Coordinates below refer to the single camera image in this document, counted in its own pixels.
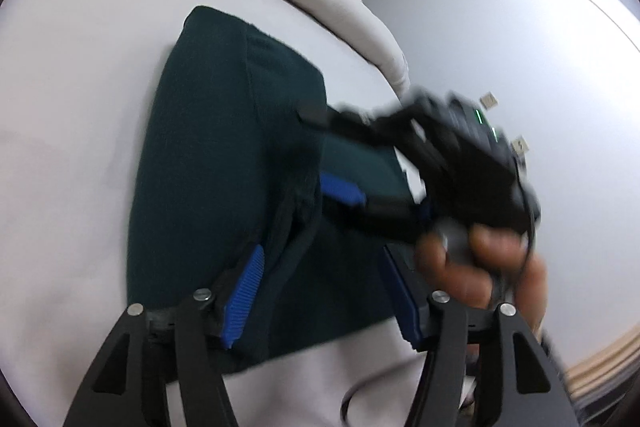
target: wooden trim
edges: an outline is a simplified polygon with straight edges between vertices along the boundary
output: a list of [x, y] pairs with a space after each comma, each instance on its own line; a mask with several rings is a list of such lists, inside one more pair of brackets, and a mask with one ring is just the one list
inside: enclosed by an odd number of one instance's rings
[[640, 360], [640, 323], [617, 341], [566, 372], [566, 383], [579, 399], [615, 378]]

